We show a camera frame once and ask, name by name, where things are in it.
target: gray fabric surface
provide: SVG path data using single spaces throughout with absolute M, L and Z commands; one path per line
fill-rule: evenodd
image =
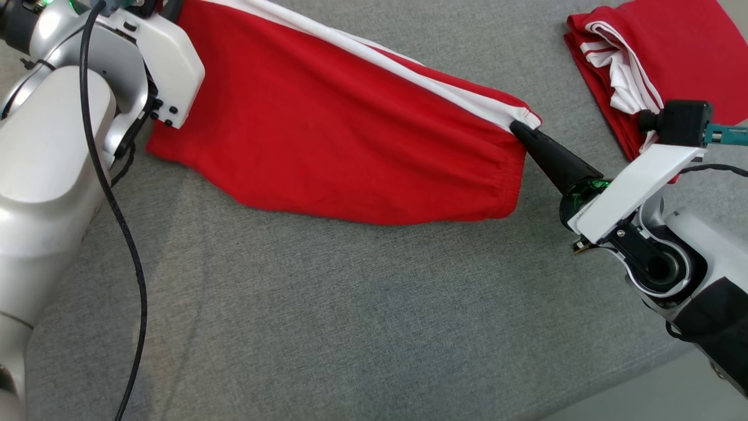
M 508 91 L 598 168 L 625 165 L 561 38 L 567 15 L 600 1 L 281 3 Z M 2 50 L 3 88 L 18 57 Z M 574 236 L 534 163 L 508 219 L 393 228 L 244 208 L 140 151 L 115 189 L 150 298 L 128 420 L 535 420 L 688 349 L 612 256 L 569 255 Z M 688 175 L 669 203 L 748 237 L 747 189 Z M 30 420 L 112 417 L 138 314 L 126 245 L 103 211 L 31 340 Z

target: red cloth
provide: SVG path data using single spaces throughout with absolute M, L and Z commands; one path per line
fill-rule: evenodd
M 251 13 L 186 0 L 179 24 L 206 78 L 184 126 L 157 123 L 147 150 L 238 202 L 385 225 L 503 218 L 515 209 L 525 150 L 496 124 Z M 385 54 L 439 82 L 527 107 Z
M 598 7 L 572 15 L 565 41 L 629 159 L 639 156 L 645 138 L 637 129 L 638 114 L 610 105 L 614 90 L 609 68 L 592 66 L 586 56 L 595 50 L 581 49 L 603 40 L 589 27 L 599 21 L 615 28 L 638 57 L 656 91 L 644 94 L 659 93 L 663 103 L 707 100 L 714 104 L 718 124 L 735 125 L 748 118 L 748 45 L 716 0 L 635 0 L 617 9 Z

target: gray upholstery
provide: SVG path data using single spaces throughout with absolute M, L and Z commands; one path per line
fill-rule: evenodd
M 625 160 L 562 41 L 566 17 L 600 3 L 281 1 L 526 100 L 547 134 L 614 175 Z M 5 89 L 22 67 L 1 57 Z M 381 227 L 244 208 L 144 143 L 114 190 L 149 287 L 128 420 L 536 420 L 689 349 L 612 256 L 570 256 L 559 197 L 534 163 L 508 219 Z M 669 203 L 748 237 L 747 189 L 699 173 Z M 31 420 L 114 415 L 138 306 L 105 209 L 31 340 Z

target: black cable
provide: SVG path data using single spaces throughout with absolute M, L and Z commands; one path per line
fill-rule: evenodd
M 729 166 L 726 164 L 703 164 L 700 166 L 689 166 L 681 170 L 681 174 L 688 172 L 704 171 L 705 169 L 716 169 L 717 171 L 732 171 L 737 175 L 748 177 L 748 171 L 738 168 L 736 166 Z
M 127 161 L 125 162 L 125 165 L 122 167 L 120 172 L 117 173 L 117 175 L 114 176 L 114 178 L 111 179 L 111 186 L 114 187 L 117 185 L 117 183 L 122 180 L 122 177 L 127 175 L 127 172 L 130 170 L 130 166 L 132 166 L 132 163 L 135 162 L 135 142 L 130 142 L 130 147 L 128 148 L 128 154 L 127 154 Z
M 135 359 L 132 361 L 130 377 L 127 381 L 125 393 L 122 396 L 120 408 L 117 410 L 117 415 L 114 417 L 114 419 L 118 421 L 122 419 L 122 416 L 125 413 L 127 402 L 129 401 L 130 394 L 132 393 L 132 387 L 135 384 L 135 378 L 138 376 L 138 367 L 140 366 L 141 357 L 143 355 L 143 346 L 145 344 L 145 330 L 146 322 L 148 319 L 148 301 L 145 288 L 145 277 L 143 276 L 143 266 L 141 265 L 140 257 L 138 256 L 138 249 L 135 247 L 135 241 L 132 239 L 132 234 L 130 234 L 130 229 L 127 226 L 125 217 L 122 214 L 120 207 L 117 205 L 117 200 L 114 198 L 114 194 L 111 192 L 111 188 L 109 187 L 104 168 L 102 167 L 101 160 L 99 159 L 98 150 L 96 149 L 96 142 L 94 141 L 94 130 L 91 127 L 91 106 L 88 103 L 88 47 L 91 44 L 91 33 L 94 31 L 96 17 L 99 16 L 99 13 L 101 13 L 101 10 L 104 7 L 105 2 L 99 1 L 98 3 L 96 3 L 93 9 L 91 9 L 91 13 L 88 15 L 88 19 L 86 19 L 85 26 L 83 27 L 80 64 L 80 89 L 81 110 L 83 112 L 83 129 L 86 135 L 86 142 L 88 143 L 88 152 L 91 156 L 91 161 L 93 162 L 93 168 L 94 170 L 96 170 L 96 177 L 99 178 L 99 184 L 101 184 L 101 188 L 102 190 L 104 190 L 106 201 L 109 203 L 109 207 L 111 208 L 112 213 L 114 213 L 114 217 L 117 219 L 117 224 L 119 224 L 120 229 L 122 230 L 122 234 L 124 235 L 125 241 L 127 242 L 127 248 L 129 249 L 130 255 L 132 256 L 132 263 L 135 265 L 135 277 L 138 280 L 138 288 L 140 289 L 141 298 L 141 323 L 140 332 L 138 333 L 138 346 L 135 349 Z

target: teal connector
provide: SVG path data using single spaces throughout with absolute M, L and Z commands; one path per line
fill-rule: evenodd
M 707 124 L 704 143 L 748 146 L 748 127 Z

